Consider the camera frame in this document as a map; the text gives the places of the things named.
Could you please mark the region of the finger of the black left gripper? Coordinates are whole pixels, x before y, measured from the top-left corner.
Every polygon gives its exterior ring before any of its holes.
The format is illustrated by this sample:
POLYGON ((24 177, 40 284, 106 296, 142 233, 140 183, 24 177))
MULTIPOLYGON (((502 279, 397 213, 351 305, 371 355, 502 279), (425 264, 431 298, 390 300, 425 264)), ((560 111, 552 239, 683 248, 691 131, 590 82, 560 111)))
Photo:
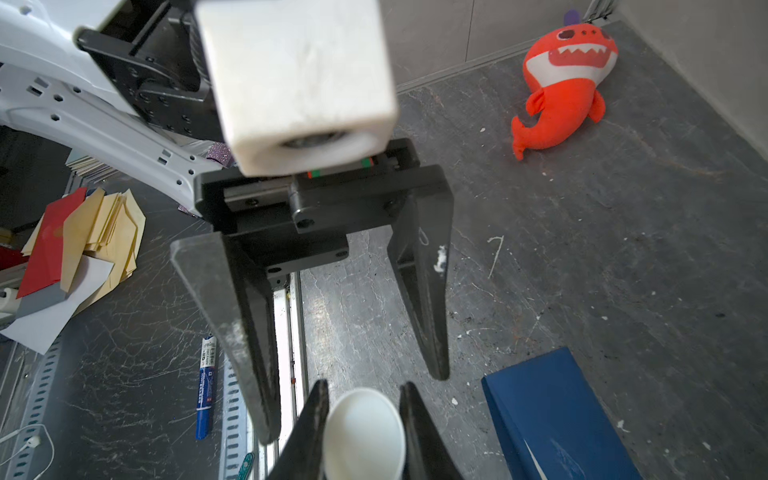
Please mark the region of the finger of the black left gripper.
POLYGON ((274 442, 281 406, 273 289, 265 267, 220 232, 172 242, 170 258, 230 360, 257 440, 274 442))
POLYGON ((420 352, 436 380, 450 376, 446 288, 454 197, 440 167, 407 172, 391 208, 387 246, 395 280, 420 352))

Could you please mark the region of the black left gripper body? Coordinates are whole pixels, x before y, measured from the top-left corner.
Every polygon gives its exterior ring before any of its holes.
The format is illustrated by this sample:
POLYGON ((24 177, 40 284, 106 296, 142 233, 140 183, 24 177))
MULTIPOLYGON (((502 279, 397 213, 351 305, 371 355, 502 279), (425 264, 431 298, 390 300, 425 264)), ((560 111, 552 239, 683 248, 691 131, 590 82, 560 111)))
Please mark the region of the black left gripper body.
POLYGON ((246 178, 231 168, 194 182, 195 206, 215 230, 235 240, 272 282, 345 259, 348 235, 391 227, 391 208, 422 167, 411 140, 334 173, 246 178))

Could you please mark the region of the white glue stick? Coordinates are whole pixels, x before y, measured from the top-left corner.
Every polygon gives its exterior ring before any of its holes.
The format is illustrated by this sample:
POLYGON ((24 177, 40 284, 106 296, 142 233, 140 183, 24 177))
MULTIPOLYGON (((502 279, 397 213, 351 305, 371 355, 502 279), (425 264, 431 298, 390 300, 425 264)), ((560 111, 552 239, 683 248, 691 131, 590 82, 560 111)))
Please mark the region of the white glue stick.
POLYGON ((406 451, 399 412, 383 393, 357 388, 333 405, 322 442, 327 479, 399 479, 406 451))

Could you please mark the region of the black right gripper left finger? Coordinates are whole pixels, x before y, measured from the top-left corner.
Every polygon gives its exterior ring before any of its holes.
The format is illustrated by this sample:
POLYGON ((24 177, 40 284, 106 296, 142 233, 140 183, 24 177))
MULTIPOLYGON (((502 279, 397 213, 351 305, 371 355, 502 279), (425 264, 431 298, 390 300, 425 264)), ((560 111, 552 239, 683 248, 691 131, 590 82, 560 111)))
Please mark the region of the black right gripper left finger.
POLYGON ((324 478, 323 435, 330 409, 326 379, 315 382, 291 435, 268 479, 324 478))

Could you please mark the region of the blue envelope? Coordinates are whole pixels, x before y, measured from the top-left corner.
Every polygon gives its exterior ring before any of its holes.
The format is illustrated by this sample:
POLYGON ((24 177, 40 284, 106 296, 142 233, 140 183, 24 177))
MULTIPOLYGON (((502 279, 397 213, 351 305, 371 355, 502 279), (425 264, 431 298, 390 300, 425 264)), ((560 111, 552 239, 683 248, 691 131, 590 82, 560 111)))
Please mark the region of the blue envelope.
POLYGON ((639 479, 621 439, 566 347, 482 378, 514 479, 639 479))

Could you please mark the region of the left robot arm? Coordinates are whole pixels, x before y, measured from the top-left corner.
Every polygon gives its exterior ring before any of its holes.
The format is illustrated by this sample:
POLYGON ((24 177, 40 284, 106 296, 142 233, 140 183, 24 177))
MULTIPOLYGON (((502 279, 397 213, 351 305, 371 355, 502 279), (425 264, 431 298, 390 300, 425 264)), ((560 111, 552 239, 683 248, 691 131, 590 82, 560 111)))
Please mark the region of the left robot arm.
POLYGON ((258 440, 281 430, 273 294, 390 226, 432 377, 448 378, 453 195, 392 136, 375 1, 5 1, 1 122, 93 155, 212 225, 172 262, 227 354, 258 440))

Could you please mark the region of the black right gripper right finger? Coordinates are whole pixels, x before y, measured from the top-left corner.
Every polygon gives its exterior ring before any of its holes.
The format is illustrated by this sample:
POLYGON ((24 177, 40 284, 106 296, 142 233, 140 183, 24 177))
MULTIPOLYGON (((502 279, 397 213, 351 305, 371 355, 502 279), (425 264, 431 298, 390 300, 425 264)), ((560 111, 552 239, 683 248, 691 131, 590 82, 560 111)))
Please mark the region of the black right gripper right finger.
POLYGON ((399 414, 406 439, 403 479, 462 479, 413 382, 400 386, 399 414))

